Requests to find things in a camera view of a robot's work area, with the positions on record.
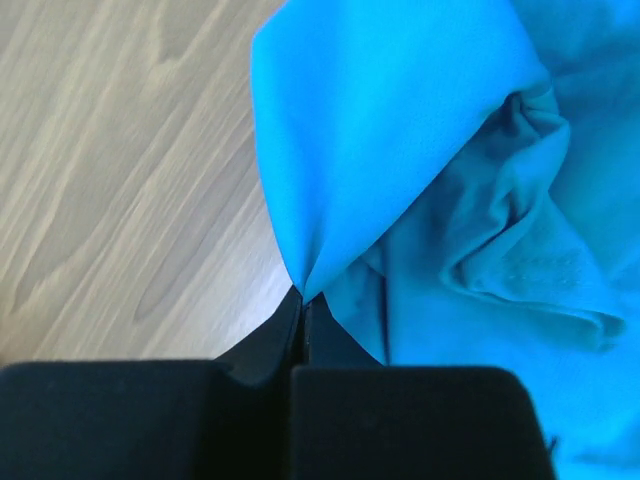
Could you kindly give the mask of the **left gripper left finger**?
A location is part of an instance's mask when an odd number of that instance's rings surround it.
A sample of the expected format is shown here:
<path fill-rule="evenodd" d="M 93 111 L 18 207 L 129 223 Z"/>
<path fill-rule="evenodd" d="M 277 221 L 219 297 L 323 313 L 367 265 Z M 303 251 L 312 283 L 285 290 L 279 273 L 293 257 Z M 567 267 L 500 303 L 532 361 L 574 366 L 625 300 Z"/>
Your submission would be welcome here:
<path fill-rule="evenodd" d="M 1 370 L 5 479 L 279 479 L 302 300 L 214 359 Z"/>

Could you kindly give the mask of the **teal blue t shirt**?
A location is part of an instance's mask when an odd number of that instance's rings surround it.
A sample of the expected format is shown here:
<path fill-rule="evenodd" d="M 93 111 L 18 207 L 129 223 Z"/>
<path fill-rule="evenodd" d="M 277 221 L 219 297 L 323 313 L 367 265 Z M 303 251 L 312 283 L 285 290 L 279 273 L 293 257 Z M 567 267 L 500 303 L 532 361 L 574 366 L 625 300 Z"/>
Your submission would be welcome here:
<path fill-rule="evenodd" d="M 561 478 L 637 478 L 638 3 L 289 1 L 250 80 L 302 296 L 387 365 L 513 372 Z"/>

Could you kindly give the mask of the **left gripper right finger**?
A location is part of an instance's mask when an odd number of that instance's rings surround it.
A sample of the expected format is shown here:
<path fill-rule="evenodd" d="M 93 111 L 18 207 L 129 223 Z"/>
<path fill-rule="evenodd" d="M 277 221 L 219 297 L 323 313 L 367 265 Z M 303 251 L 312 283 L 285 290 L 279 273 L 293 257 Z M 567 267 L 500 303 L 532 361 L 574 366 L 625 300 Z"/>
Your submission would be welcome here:
<path fill-rule="evenodd" d="M 389 367 L 305 308 L 291 376 L 293 479 L 552 479 L 529 394 L 493 367 Z"/>

